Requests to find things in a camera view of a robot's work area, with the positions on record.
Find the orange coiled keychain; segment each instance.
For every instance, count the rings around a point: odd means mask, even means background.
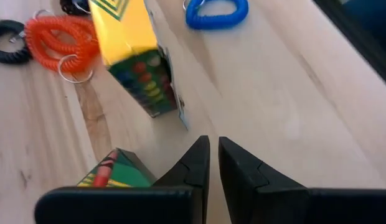
[[[68,44],[59,40],[52,30],[66,32],[74,38],[75,44]],[[34,16],[24,29],[26,42],[32,56],[44,67],[62,72],[83,72],[94,56],[99,52],[98,40],[92,21],[75,16]],[[48,55],[44,45],[53,51],[64,54],[62,59]]]

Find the green chevron logo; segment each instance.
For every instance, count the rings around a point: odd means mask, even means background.
[[[129,0],[91,0],[91,2],[101,7],[118,21],[123,18],[128,1]]]

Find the black coiled keychain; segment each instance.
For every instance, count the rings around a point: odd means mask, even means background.
[[[88,0],[60,0],[63,12],[73,16],[90,14]]]
[[[13,33],[21,37],[23,30],[24,30],[24,24],[21,22],[12,21],[12,20],[0,21],[0,36],[7,33]],[[32,57],[31,57],[30,51],[27,48],[27,45],[25,42],[24,42],[23,48],[18,50],[17,52],[4,52],[0,50],[1,63],[22,64],[22,63],[28,62],[31,58]]]

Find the crayon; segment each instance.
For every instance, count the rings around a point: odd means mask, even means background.
[[[94,187],[106,187],[108,179],[111,176],[114,163],[117,160],[118,152],[113,150],[98,166],[98,172],[95,180],[93,180]]]

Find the wooden table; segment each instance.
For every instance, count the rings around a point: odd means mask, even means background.
[[[386,188],[386,85],[310,0],[251,0],[243,24],[212,32],[186,27],[182,1],[148,6],[190,130],[176,113],[151,119],[99,60],[82,85],[37,62],[0,65],[0,223],[33,223],[40,195],[75,185],[114,147],[160,177],[205,134],[209,223],[230,222],[219,136],[308,187]],[[58,1],[1,1],[0,19],[43,8],[60,13]],[[230,10],[213,2],[203,12]]]

